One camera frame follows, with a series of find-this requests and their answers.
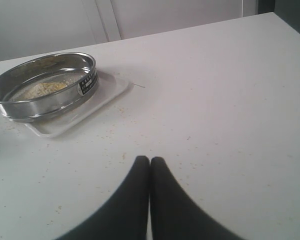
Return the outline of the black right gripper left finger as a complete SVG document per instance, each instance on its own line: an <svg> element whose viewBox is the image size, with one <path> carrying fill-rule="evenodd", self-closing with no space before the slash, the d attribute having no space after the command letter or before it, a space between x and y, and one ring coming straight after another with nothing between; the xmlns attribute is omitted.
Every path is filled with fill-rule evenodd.
<svg viewBox="0 0 300 240"><path fill-rule="evenodd" d="M150 160L137 156L112 196L60 240L145 240L150 191Z"/></svg>

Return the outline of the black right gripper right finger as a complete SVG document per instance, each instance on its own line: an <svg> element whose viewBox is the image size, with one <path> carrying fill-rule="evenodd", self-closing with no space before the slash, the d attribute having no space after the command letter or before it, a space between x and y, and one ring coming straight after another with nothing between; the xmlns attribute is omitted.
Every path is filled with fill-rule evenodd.
<svg viewBox="0 0 300 240"><path fill-rule="evenodd" d="M150 162L149 201L154 240L242 239L204 212L158 156Z"/></svg>

